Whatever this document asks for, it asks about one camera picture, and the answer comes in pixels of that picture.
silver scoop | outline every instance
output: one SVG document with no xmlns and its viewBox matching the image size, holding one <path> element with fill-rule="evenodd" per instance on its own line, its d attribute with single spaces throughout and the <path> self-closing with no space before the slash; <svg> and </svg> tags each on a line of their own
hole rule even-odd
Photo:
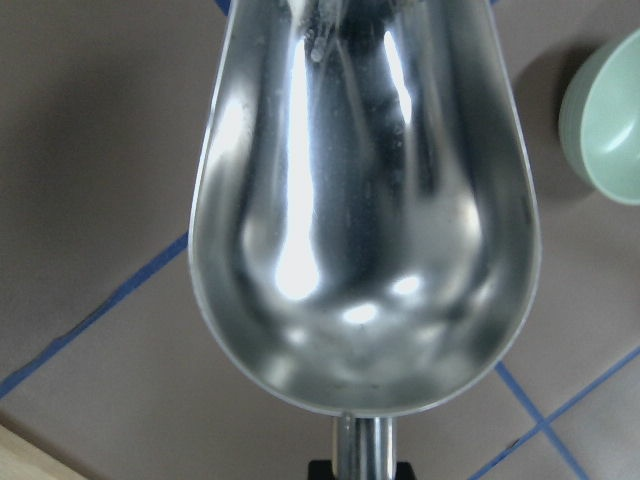
<svg viewBox="0 0 640 480">
<path fill-rule="evenodd" d="M 531 176 L 478 0 L 235 0 L 191 274 L 233 362 L 329 414 L 338 480 L 392 479 L 393 417 L 491 370 L 540 261 Z"/>
</svg>

green cup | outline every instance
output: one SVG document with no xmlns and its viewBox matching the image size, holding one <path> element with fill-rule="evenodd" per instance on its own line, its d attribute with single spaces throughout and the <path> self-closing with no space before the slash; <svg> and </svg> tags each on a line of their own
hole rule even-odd
<svg viewBox="0 0 640 480">
<path fill-rule="evenodd" d="M 583 180 L 616 202 L 640 205 L 640 30 L 582 65 L 565 93 L 559 130 Z"/>
</svg>

metal handle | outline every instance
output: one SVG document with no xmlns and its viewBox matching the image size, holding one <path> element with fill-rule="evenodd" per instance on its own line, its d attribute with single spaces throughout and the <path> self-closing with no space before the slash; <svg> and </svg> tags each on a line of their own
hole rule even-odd
<svg viewBox="0 0 640 480">
<path fill-rule="evenodd" d="M 393 480 L 396 475 L 395 419 L 356 418 L 333 421 L 333 474 L 336 480 Z"/>
</svg>

tile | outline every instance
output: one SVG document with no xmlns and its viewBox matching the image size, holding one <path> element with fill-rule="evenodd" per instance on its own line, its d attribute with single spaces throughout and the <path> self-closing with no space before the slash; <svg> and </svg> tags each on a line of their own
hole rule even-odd
<svg viewBox="0 0 640 480">
<path fill-rule="evenodd" d="M 543 433 L 515 450 L 482 480 L 575 480 L 575 475 Z"/>
<path fill-rule="evenodd" d="M 0 379 L 188 224 L 225 18 L 211 0 L 0 15 Z"/>
<path fill-rule="evenodd" d="M 593 49 L 640 24 L 640 3 L 496 5 L 540 207 L 538 295 L 506 365 L 548 415 L 638 344 L 640 217 L 584 185 L 560 149 L 557 113 Z"/>
<path fill-rule="evenodd" d="M 640 479 L 640 357 L 553 423 L 593 478 Z"/>
<path fill-rule="evenodd" d="M 4 421 L 98 480 L 299 480 L 329 458 L 327 417 L 254 386 L 210 337 L 185 255 L 0 401 Z M 496 374 L 399 421 L 420 478 L 467 478 L 532 427 Z"/>
</svg>

shiny metal surface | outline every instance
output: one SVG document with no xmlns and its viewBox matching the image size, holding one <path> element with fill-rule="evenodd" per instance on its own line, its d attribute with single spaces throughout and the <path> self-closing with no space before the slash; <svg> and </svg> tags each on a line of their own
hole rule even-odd
<svg viewBox="0 0 640 480">
<path fill-rule="evenodd" d="M 436 406 L 491 369 L 538 272 L 487 3 L 237 0 L 190 231 L 226 353 L 312 411 Z"/>
<path fill-rule="evenodd" d="M 333 475 L 336 480 L 393 480 L 396 476 L 394 418 L 333 419 Z"/>
</svg>

